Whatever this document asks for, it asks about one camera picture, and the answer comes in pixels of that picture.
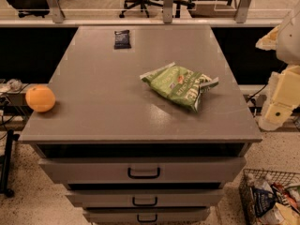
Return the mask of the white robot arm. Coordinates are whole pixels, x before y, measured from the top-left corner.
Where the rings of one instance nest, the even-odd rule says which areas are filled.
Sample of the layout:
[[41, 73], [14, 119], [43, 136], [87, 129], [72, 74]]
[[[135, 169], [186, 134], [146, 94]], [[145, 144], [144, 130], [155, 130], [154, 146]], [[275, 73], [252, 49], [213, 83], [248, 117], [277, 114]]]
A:
[[262, 105], [259, 127], [263, 130], [280, 128], [300, 105], [300, 14], [294, 9], [283, 20], [260, 38], [256, 47], [275, 50], [277, 59], [287, 64], [280, 73], [272, 72]]

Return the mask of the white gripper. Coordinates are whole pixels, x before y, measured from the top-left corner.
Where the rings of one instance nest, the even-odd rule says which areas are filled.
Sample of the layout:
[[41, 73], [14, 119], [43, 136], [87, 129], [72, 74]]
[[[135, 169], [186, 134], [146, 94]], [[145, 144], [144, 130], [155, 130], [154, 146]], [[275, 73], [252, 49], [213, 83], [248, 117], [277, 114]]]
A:
[[[261, 37], [255, 47], [270, 51], [277, 49], [278, 30], [277, 25], [265, 36]], [[280, 128], [292, 115], [293, 110], [300, 105], [300, 66], [288, 65], [282, 72], [273, 72], [274, 90], [271, 99], [267, 99], [262, 105], [262, 113], [258, 125], [266, 131]]]

